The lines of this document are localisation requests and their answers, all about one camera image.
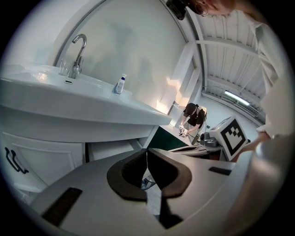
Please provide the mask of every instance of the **sink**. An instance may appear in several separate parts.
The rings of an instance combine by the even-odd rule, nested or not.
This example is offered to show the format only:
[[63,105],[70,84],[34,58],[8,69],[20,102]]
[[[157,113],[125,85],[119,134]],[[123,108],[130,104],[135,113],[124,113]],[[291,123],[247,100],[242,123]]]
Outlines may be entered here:
[[[80,121],[79,126],[88,122],[88,127],[104,123],[103,127],[124,124],[125,128],[129,127],[127,124],[131,127],[154,126],[167,125],[171,121],[169,116],[135,100],[126,90],[121,95],[114,94],[111,84],[83,74],[72,79],[59,75],[58,71],[58,67],[38,64],[3,67],[0,74],[0,113],[5,116],[0,123],[16,126],[18,122],[24,122],[24,118],[16,118],[16,111],[23,112],[18,116],[30,114],[27,121],[45,122],[49,118],[62,118],[64,124],[71,123],[75,127],[77,123],[74,121]],[[10,123],[9,114],[15,123]]]

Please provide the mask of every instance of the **ceiling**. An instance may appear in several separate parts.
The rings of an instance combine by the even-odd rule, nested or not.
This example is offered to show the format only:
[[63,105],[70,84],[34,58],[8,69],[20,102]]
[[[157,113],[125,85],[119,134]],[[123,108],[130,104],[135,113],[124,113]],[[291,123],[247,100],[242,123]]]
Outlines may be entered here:
[[[265,113],[260,106],[265,95],[261,63],[244,13],[233,11],[226,17],[196,15],[196,19],[197,43],[207,71],[202,94],[251,118],[257,125],[264,124]],[[224,94],[226,90],[250,105],[231,99]]]

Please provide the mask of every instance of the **chrome faucet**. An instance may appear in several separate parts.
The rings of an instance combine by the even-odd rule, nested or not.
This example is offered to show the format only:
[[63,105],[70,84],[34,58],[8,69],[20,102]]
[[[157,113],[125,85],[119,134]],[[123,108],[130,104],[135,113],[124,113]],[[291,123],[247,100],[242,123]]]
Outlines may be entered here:
[[82,71],[82,64],[83,64],[83,57],[82,57],[82,53],[86,47],[86,43],[87,43],[87,38],[86,38],[86,35],[84,34],[79,34],[77,35],[73,40],[72,40],[72,43],[76,43],[80,38],[83,39],[83,44],[82,44],[82,48],[80,49],[79,51],[79,54],[77,56],[77,59],[76,61],[73,63],[73,66],[70,70],[70,74],[69,74],[69,77],[70,78],[73,78],[75,79],[76,78],[76,75],[78,75],[79,73],[81,73]]

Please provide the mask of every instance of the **white cloth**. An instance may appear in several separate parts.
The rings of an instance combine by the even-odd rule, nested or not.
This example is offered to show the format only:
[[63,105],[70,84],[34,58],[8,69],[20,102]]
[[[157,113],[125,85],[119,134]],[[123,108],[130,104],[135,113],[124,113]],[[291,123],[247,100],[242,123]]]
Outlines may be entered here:
[[[281,42],[271,28],[264,23],[255,21],[247,14],[245,15],[256,39],[256,50],[262,65],[265,93],[268,93],[279,78],[286,79],[288,61]],[[279,134],[278,128],[272,126],[267,116],[265,125],[260,126],[256,131],[264,131],[271,138]]]

